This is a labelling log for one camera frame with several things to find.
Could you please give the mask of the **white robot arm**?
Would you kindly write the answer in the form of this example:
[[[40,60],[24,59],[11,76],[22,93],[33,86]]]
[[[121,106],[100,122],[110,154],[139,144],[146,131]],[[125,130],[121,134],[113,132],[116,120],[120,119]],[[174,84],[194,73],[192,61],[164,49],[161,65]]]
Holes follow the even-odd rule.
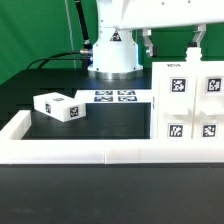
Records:
[[[198,47],[208,24],[224,22],[224,0],[96,0],[98,39],[89,73],[104,79],[126,79],[143,66],[132,32],[142,32],[146,54],[155,55],[149,39],[156,28],[196,27],[191,45]]]

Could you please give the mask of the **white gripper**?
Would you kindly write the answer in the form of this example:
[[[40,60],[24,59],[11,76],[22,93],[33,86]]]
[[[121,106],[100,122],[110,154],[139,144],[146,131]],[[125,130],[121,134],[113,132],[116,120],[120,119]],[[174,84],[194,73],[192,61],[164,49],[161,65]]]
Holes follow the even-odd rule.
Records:
[[[205,24],[221,22],[224,0],[113,0],[113,26],[120,30],[143,29],[149,57],[154,56],[150,29],[197,25],[188,46],[199,47],[207,30]]]

